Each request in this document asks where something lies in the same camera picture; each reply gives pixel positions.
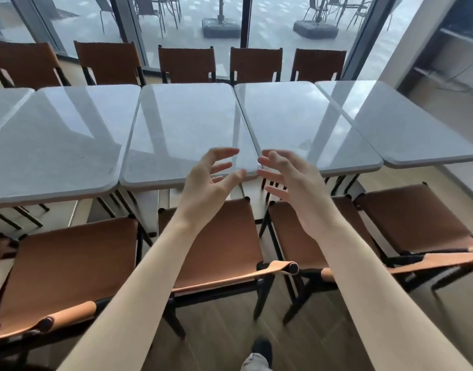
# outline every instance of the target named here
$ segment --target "shoe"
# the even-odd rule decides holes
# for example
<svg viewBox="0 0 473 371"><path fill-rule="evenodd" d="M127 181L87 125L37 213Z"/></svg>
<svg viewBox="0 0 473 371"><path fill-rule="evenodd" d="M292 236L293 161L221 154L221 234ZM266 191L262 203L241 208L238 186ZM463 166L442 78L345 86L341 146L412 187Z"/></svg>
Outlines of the shoe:
<svg viewBox="0 0 473 371"><path fill-rule="evenodd" d="M252 353L262 355L269 363L269 368L272 367L272 345L268 339L263 336L257 337L252 345Z"/></svg>

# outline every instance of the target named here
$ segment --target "patio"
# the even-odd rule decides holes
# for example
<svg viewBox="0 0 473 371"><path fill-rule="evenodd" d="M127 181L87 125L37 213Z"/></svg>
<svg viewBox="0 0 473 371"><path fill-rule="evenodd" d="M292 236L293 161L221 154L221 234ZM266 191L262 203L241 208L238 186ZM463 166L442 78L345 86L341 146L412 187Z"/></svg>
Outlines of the patio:
<svg viewBox="0 0 473 371"><path fill-rule="evenodd" d="M118 27L111 13L103 12L104 33L95 0L53 0L60 18L52 23L65 46L67 54L76 57L73 40L120 42ZM374 45L359 79L377 79L388 62L396 45L412 20L423 0L403 0L393 14L389 30L386 22ZM140 16L140 26L148 61L151 67L159 67L158 44L164 47L203 48L214 46L217 74L229 75L229 49L239 46L239 39L208 39L202 36L203 18L215 18L219 0L180 0L182 18L178 29L172 15L164 17L164 38L161 38L159 20L155 16ZM296 48L350 50L360 24L347 26L354 16L354 9L347 9L339 21L339 33L335 39L311 40L293 31L293 24L301 20L309 6L308 0L253 0L250 48L283 48L282 80L288 80ZM224 15L227 19L241 20L242 0L224 0ZM327 21L336 24L336 10L329 11ZM313 11L307 15L311 19ZM29 33L23 23L6 23L11 13L0 13L3 35L12 41L29 41ZM18 15L12 17L18 21Z"/></svg>

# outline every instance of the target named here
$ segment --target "glossy tabletop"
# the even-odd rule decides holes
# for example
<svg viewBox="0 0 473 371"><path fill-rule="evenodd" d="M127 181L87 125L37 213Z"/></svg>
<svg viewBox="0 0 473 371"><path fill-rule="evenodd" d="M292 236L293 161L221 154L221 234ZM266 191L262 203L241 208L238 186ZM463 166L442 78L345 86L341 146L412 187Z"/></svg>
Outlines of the glossy tabletop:
<svg viewBox="0 0 473 371"><path fill-rule="evenodd" d="M233 167L247 176L258 169L257 153L233 89L225 83L149 85L142 88L120 183L167 188L183 183L211 147L238 147Z"/></svg>
<svg viewBox="0 0 473 371"><path fill-rule="evenodd" d="M248 83L235 92L259 154L291 150L326 176L382 167L381 157L312 83Z"/></svg>
<svg viewBox="0 0 473 371"><path fill-rule="evenodd" d="M140 87L49 87L0 128L0 206L92 197L118 185Z"/></svg>
<svg viewBox="0 0 473 371"><path fill-rule="evenodd" d="M31 88L0 89L0 128L28 101L34 92Z"/></svg>
<svg viewBox="0 0 473 371"><path fill-rule="evenodd" d="M473 144L381 81L317 87L391 168L473 161Z"/></svg>

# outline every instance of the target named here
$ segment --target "gray pants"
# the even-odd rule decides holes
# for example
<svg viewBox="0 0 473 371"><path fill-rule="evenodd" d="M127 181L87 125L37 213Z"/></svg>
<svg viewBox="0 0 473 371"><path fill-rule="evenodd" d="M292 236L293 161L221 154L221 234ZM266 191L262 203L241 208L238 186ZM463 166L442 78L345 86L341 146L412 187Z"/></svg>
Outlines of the gray pants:
<svg viewBox="0 0 473 371"><path fill-rule="evenodd" d="M258 353L250 354L243 362L240 371L272 371L267 360Z"/></svg>

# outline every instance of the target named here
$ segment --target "person's left hand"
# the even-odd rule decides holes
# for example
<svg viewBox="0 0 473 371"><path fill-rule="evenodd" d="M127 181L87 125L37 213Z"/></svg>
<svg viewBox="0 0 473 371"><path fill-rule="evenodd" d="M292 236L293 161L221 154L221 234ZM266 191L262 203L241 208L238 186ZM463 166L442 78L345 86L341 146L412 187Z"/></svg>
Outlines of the person's left hand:
<svg viewBox="0 0 473 371"><path fill-rule="evenodd" d="M232 147L211 148L186 177L174 218L187 224L198 234L221 209L229 193L241 183L247 174L245 169L232 172L226 177L211 174L230 168L233 163L216 161L236 155L240 150Z"/></svg>

